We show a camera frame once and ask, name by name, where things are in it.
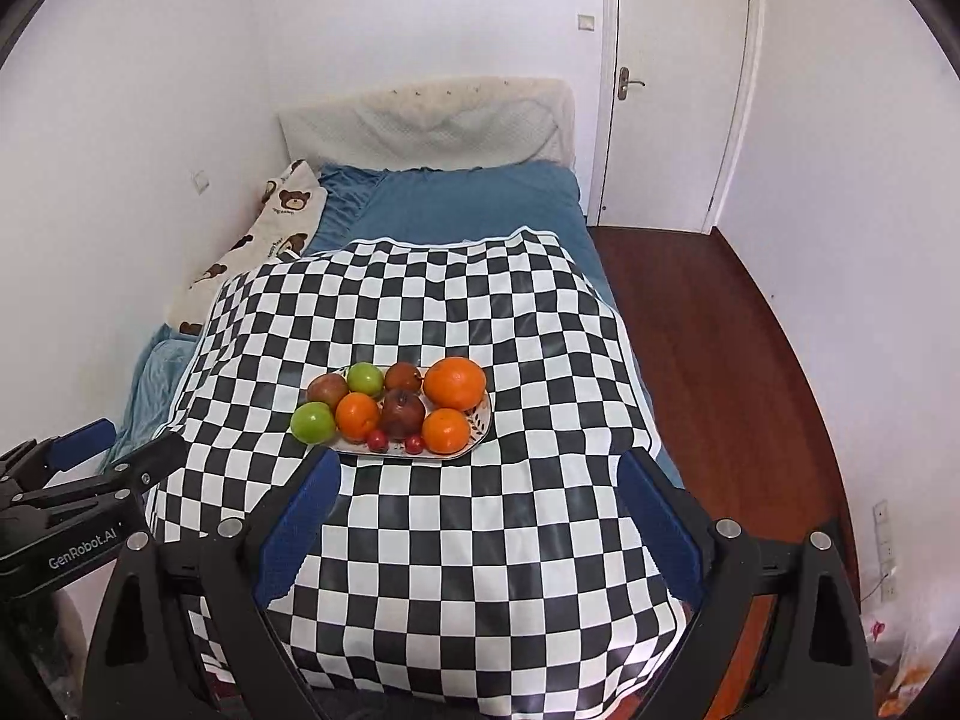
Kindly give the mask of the red cherry tomato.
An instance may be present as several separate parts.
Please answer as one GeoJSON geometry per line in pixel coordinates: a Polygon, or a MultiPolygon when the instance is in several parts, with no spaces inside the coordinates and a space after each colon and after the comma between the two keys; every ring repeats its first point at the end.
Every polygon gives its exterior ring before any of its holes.
{"type": "Polygon", "coordinates": [[[405,452],[410,455],[420,455],[425,452],[425,442],[420,434],[413,434],[405,439],[405,452]]]}
{"type": "Polygon", "coordinates": [[[389,445],[389,439],[387,439],[386,433],[381,431],[381,429],[373,429],[366,437],[366,444],[368,444],[368,449],[375,454],[379,452],[384,452],[389,445]]]}

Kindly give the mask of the brownish green apple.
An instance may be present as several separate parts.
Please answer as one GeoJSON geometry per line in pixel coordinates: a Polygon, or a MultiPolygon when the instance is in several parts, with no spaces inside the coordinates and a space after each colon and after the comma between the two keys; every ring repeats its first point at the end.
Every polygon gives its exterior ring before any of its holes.
{"type": "Polygon", "coordinates": [[[324,403],[331,410],[350,393],[347,379],[338,372],[327,372],[311,380],[306,390],[306,400],[324,403]]]}

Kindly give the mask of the red brown apple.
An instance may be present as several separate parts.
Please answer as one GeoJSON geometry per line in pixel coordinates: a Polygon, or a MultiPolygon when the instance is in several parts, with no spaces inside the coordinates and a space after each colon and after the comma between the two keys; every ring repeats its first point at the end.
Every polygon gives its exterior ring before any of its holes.
{"type": "Polygon", "coordinates": [[[405,440],[418,434],[427,411],[420,395],[405,390],[389,390],[381,403],[379,427],[391,440],[405,440]]]}

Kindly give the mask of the small orange front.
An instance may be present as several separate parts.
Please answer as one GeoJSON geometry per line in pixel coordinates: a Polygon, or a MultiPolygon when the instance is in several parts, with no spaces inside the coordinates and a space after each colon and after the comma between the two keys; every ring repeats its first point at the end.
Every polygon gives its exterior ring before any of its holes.
{"type": "Polygon", "coordinates": [[[434,455],[454,455],[470,442],[470,424],[462,411],[436,408],[421,424],[421,437],[428,452],[434,455]]]}

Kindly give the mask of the dark orange fruit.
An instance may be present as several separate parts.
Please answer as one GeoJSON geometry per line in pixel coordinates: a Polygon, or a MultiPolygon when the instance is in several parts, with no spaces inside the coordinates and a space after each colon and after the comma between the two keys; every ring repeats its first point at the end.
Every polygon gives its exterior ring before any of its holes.
{"type": "Polygon", "coordinates": [[[405,390],[410,394],[418,394],[421,390],[420,369],[411,362],[396,362],[384,374],[384,388],[386,390],[405,390]]]}

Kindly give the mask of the large orange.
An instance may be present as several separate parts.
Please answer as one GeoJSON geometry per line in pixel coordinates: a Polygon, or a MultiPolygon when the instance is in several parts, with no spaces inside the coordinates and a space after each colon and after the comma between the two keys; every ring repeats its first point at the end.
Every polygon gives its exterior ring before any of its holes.
{"type": "Polygon", "coordinates": [[[482,367],[466,358],[440,359],[423,377],[423,392],[439,408],[469,411],[482,403],[487,378],[482,367]]]}

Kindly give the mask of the black white checkered cloth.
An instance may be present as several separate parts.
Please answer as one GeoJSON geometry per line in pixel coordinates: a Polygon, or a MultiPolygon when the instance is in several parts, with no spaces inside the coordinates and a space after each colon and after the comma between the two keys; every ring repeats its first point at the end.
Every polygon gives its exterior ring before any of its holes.
{"type": "Polygon", "coordinates": [[[345,461],[268,619],[320,688],[605,717],[685,621],[617,494],[622,455],[661,450],[625,324],[551,232],[353,241],[228,280],[169,413],[189,455],[149,495],[149,525],[206,535],[283,486],[313,377],[449,356],[487,376],[487,437],[452,460],[345,461]]]}

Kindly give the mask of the floral oval plate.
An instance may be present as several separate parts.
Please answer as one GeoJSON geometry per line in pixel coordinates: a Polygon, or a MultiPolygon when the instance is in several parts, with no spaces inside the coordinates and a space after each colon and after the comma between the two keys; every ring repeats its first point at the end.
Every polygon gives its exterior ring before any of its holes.
{"type": "Polygon", "coordinates": [[[355,362],[314,377],[288,429],[304,444],[342,454],[448,460],[480,444],[492,419],[493,397],[469,361],[448,358],[427,369],[355,362]]]}

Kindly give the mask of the plastic bags on floor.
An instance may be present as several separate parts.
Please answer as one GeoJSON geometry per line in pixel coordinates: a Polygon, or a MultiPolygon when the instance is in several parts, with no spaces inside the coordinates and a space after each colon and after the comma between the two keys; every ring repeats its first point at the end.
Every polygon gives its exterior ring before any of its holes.
{"type": "Polygon", "coordinates": [[[939,663],[940,640],[926,622],[893,603],[864,606],[862,632],[874,680],[878,718],[900,718],[916,700],[939,663]]]}

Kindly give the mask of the bear print pillow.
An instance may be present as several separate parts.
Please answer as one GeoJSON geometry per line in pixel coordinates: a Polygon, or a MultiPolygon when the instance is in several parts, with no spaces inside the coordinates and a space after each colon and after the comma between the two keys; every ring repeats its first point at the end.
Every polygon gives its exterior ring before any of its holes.
{"type": "Polygon", "coordinates": [[[225,281],[281,255],[301,255],[316,234],[325,200],[327,190],[304,160],[268,179],[254,224],[182,291],[167,312],[167,325],[198,335],[225,281]]]}

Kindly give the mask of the white padded headboard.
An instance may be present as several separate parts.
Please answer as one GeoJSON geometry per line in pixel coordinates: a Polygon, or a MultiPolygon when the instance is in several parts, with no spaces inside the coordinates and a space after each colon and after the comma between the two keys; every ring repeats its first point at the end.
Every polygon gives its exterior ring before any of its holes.
{"type": "Polygon", "coordinates": [[[327,98],[278,114],[291,160],[373,171],[548,161],[571,169],[573,91],[555,78],[477,76],[327,98]]]}

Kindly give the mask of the white door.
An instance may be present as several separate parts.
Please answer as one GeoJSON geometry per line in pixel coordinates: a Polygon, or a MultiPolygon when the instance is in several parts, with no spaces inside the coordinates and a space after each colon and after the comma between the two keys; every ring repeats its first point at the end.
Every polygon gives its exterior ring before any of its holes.
{"type": "Polygon", "coordinates": [[[761,5],[604,0],[590,221],[713,229],[752,104],[761,5]],[[624,65],[646,86],[619,101],[617,71],[624,65]]]}

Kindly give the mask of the wall power outlet right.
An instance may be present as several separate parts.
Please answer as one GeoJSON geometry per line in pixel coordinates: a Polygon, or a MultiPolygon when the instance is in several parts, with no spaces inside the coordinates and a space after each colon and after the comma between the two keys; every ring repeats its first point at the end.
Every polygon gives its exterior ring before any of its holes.
{"type": "Polygon", "coordinates": [[[890,515],[889,503],[885,499],[879,500],[872,507],[872,516],[874,517],[878,572],[880,572],[878,578],[880,601],[882,603],[893,603],[898,598],[898,589],[896,588],[896,555],[895,546],[893,546],[892,516],[890,515]]]}

